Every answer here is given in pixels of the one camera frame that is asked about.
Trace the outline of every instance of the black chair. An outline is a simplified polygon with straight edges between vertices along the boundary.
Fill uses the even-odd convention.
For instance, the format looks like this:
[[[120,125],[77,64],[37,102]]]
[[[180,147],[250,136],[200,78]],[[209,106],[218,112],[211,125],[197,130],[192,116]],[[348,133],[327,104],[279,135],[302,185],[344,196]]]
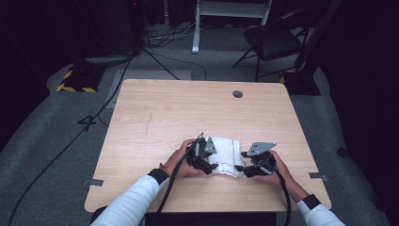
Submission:
[[[233,67],[235,68],[243,59],[257,57],[256,82],[260,77],[287,70],[286,68],[259,75],[260,61],[270,61],[301,53],[309,39],[311,28],[316,27],[326,13],[327,6],[303,8],[291,11],[270,24],[248,28],[244,32],[244,37],[250,47]],[[292,30],[297,28],[300,28],[300,31],[294,34]],[[255,55],[247,56],[252,51]]]

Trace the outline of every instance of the white cloth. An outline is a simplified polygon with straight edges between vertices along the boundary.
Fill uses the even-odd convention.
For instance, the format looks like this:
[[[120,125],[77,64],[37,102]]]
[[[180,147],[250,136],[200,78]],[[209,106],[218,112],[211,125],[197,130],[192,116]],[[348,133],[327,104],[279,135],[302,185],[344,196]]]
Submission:
[[[213,173],[226,174],[232,177],[242,177],[243,172],[235,169],[234,165],[244,166],[244,161],[241,158],[240,141],[223,138],[211,137],[214,142],[217,153],[208,157],[210,164],[218,164],[218,167],[213,170]]]

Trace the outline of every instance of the black device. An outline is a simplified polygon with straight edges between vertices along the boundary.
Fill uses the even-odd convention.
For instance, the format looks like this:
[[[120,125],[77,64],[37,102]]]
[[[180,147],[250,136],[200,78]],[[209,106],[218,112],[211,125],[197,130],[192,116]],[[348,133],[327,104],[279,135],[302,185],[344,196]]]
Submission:
[[[275,142],[254,142],[248,152],[242,152],[244,158],[250,158],[253,166],[235,166],[238,171],[242,171],[247,177],[255,175],[271,175],[276,168],[276,159],[268,151],[275,147]]]
[[[190,147],[187,147],[186,160],[188,165],[195,169],[202,170],[206,174],[210,174],[212,170],[218,167],[218,164],[210,164],[205,159],[213,153],[217,153],[217,151],[212,138],[209,137],[208,141],[206,141],[206,139],[200,135]]]

